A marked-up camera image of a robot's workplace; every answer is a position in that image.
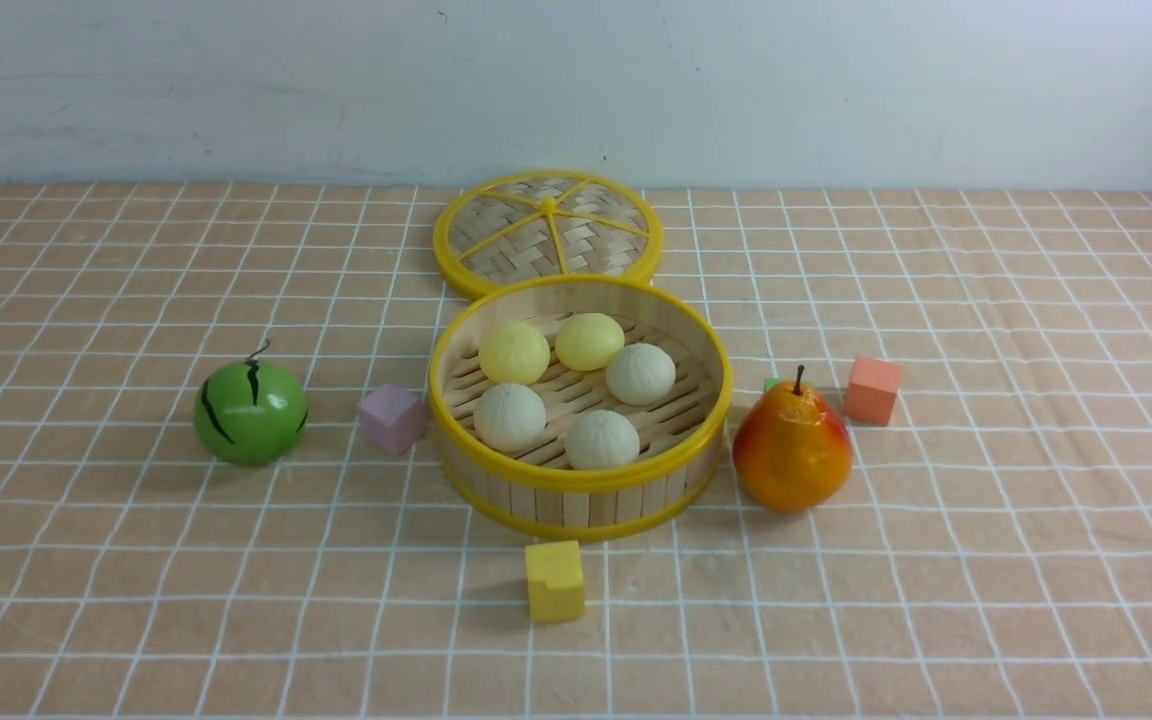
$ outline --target bamboo steamer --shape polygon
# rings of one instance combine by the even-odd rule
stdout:
[[[492,382],[477,361],[482,338],[513,320],[550,339],[576,313],[611,314],[626,342],[650,342],[677,364],[669,395],[653,406],[622,406],[602,372],[577,373],[550,353],[531,388],[547,409],[539,441],[503,455],[477,439],[473,408]],[[643,532],[683,511],[708,486],[726,450],[732,364],[718,334],[684,302],[631,279],[559,274],[530,279],[477,300],[439,338],[430,363],[435,447],[452,486],[477,510],[521,533],[602,541]],[[639,430],[634,464],[573,470],[562,438],[581,414],[614,410]]]

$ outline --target black stripe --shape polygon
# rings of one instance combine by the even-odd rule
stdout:
[[[211,420],[211,427],[215,429],[215,432],[220,433],[220,437],[227,439],[229,445],[234,445],[234,438],[229,437],[229,433],[225,432],[225,429],[220,427],[220,418],[217,418],[217,410],[211,406],[211,400],[207,400],[207,384],[211,381],[202,381],[202,389],[198,392],[198,397],[202,401],[202,409],[207,411],[207,419]]]
[[[260,363],[256,359],[247,361],[247,384],[252,386],[252,406],[260,404],[260,379],[256,377],[260,373]]]

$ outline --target yellow bun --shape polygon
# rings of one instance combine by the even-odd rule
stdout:
[[[526,386],[550,367],[550,341],[529,323],[500,325],[479,346],[479,366],[492,382]]]
[[[602,370],[626,347],[621,324],[602,313],[576,314],[554,338],[558,361],[579,373]]]

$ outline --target stem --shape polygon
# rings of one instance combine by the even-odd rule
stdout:
[[[257,355],[260,355],[262,353],[265,353],[268,349],[270,349],[270,339],[265,338],[265,344],[260,346],[260,350],[257,350],[256,353],[248,355],[247,358],[249,361],[255,361]]]

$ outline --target orange cube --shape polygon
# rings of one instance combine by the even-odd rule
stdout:
[[[886,425],[890,423],[900,392],[901,366],[874,357],[856,357],[847,378],[842,414],[855,420]]]

